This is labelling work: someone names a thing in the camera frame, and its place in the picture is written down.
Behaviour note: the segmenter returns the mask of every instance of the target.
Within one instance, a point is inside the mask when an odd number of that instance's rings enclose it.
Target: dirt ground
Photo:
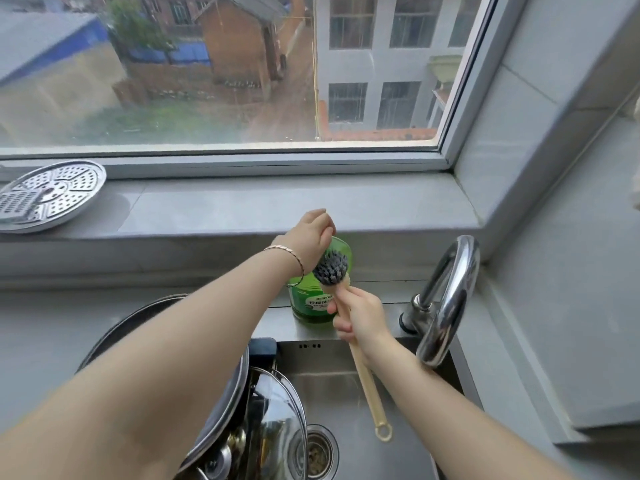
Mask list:
[[[287,58],[284,80],[251,121],[244,140],[251,142],[313,141],[316,138],[313,29],[305,26]]]

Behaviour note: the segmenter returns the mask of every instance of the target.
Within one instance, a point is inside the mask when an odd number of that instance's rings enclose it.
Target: white label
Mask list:
[[[316,312],[325,312],[332,298],[333,297],[330,294],[320,294],[311,298],[307,298],[305,300],[305,305],[308,308],[315,310]]]

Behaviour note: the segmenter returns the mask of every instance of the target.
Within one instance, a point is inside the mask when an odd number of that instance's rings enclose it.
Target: sink drain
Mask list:
[[[332,480],[340,458],[335,437],[320,424],[308,425],[307,437],[309,480]]]

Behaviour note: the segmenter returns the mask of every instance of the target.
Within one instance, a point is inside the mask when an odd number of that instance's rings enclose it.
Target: bracelet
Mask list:
[[[296,261],[298,261],[298,264],[300,265],[300,270],[302,271],[302,275],[300,276],[300,281],[297,282],[295,285],[290,285],[287,283],[287,287],[289,288],[293,288],[294,286],[298,286],[300,283],[302,283],[302,280],[305,277],[305,267],[302,265],[302,261],[300,261],[300,258],[298,257],[297,254],[295,254],[295,252],[293,252],[292,249],[286,247],[286,246],[281,246],[279,244],[274,244],[272,246],[269,246],[267,248],[265,248],[264,250],[269,250],[269,249],[281,249],[283,251],[288,252],[289,254],[291,254],[294,258],[296,258]]]

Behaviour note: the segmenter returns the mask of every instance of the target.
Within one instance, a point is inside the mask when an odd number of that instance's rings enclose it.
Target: green bucket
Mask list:
[[[332,237],[329,250],[339,251],[347,256],[349,260],[348,271],[351,271],[352,256],[351,248],[343,240]],[[290,285],[300,281],[300,277],[289,280]],[[332,296],[324,293],[320,288],[320,283],[313,273],[308,273],[302,282],[297,286],[289,288],[289,299],[293,315],[305,323],[327,323],[333,319],[333,315],[327,313],[326,309]]]

